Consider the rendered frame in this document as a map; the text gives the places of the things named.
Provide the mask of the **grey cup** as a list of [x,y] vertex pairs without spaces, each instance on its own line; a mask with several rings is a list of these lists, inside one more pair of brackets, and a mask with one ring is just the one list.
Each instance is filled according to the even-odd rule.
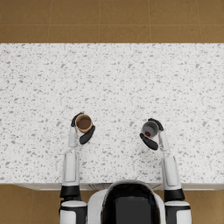
[[[145,132],[150,132],[150,136],[146,136]],[[148,121],[143,125],[143,127],[141,129],[141,133],[145,137],[152,139],[158,134],[158,125],[153,121]]]

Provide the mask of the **brown cup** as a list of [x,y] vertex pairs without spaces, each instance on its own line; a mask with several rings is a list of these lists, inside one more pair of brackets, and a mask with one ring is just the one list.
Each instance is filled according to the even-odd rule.
[[75,126],[81,133],[87,133],[92,129],[93,123],[88,115],[81,114],[75,119]]

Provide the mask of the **robot body dark round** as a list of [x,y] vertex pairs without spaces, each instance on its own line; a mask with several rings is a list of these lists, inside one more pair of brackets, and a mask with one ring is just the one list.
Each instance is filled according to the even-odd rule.
[[87,224],[166,224],[165,205],[148,184],[120,180],[90,197]]

